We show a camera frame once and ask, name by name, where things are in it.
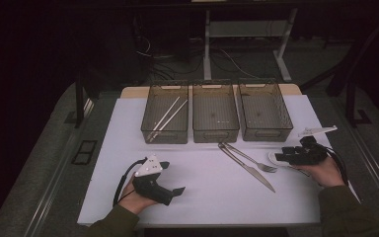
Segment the sleeve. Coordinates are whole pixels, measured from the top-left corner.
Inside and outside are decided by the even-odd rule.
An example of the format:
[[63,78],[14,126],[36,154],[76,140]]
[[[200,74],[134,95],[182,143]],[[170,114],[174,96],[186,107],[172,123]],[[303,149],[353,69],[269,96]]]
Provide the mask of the sleeve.
[[324,237],[379,237],[379,222],[347,186],[326,188],[319,194]]
[[106,218],[95,222],[87,231],[87,237],[132,237],[139,217],[120,205],[116,205]]

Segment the table surface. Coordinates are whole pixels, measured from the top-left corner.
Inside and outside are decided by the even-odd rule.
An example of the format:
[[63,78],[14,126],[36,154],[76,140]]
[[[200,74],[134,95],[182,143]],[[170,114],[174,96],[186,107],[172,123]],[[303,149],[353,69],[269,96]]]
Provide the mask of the table surface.
[[[233,146],[258,162],[270,164],[269,152],[300,145],[298,133],[321,127],[307,98],[295,85],[280,85],[294,128],[285,142],[246,142],[241,134]],[[321,189],[302,173],[280,167],[261,172],[276,193],[221,152],[215,143],[194,143],[189,100],[188,144],[146,144],[140,131],[148,87],[126,88],[117,100],[107,134],[82,206],[78,223],[90,225],[112,208],[115,189],[125,170],[136,160],[156,154],[169,161],[158,184],[168,190],[186,187],[169,206],[158,204],[140,214],[137,227],[288,226],[319,223],[317,195]],[[325,134],[315,135],[330,146]],[[249,166],[255,165],[248,160]]]

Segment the plastic container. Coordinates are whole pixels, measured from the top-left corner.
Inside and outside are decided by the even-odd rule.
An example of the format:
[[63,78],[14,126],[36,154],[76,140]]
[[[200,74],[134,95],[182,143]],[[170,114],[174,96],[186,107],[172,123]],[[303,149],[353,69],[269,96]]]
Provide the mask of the plastic container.
[[195,143],[236,142],[239,121],[230,80],[194,81],[192,129]]
[[188,143],[188,99],[188,81],[152,82],[141,124],[146,143]]
[[240,79],[238,110],[245,141],[285,141],[293,124],[278,84]]

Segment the hand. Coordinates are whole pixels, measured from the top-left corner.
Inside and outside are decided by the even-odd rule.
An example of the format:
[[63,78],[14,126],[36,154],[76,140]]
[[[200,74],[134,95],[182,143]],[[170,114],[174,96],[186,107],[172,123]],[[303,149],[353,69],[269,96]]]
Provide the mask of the hand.
[[131,177],[130,181],[128,181],[128,184],[122,191],[118,204],[133,212],[134,214],[139,214],[144,208],[153,204],[157,204],[158,202],[138,194],[134,190],[133,179],[134,175]]
[[293,166],[293,168],[308,172],[316,182],[325,188],[345,185],[337,163],[330,156],[319,165]]

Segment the metal utensil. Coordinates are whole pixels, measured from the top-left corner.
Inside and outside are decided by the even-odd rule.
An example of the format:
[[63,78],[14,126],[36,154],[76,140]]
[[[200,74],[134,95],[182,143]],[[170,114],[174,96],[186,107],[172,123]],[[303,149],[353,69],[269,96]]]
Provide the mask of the metal utensil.
[[247,158],[248,160],[250,160],[251,162],[255,163],[258,167],[258,169],[262,170],[262,171],[265,171],[265,172],[271,172],[271,173],[274,173],[276,172],[276,168],[275,167],[271,167],[271,166],[268,166],[268,165],[265,165],[263,163],[260,163],[260,162],[257,162],[256,160],[254,160],[253,158],[251,158],[250,156],[248,156],[247,154],[243,153],[242,151],[236,149],[235,147],[227,144],[226,142],[223,142],[222,143],[227,149]]
[[241,160],[239,160],[235,155],[230,152],[226,146],[223,143],[218,143],[218,147],[220,150],[222,150],[226,155],[228,155],[230,158],[232,158],[236,163],[238,163],[240,166],[242,166],[246,171],[248,171],[251,175],[253,175],[257,180],[261,181],[267,188],[269,188],[271,191],[275,193],[275,189],[272,187],[272,185],[267,181],[266,178],[264,178],[263,175],[261,175],[260,172],[258,172],[255,168],[247,166],[245,163],[243,163]]

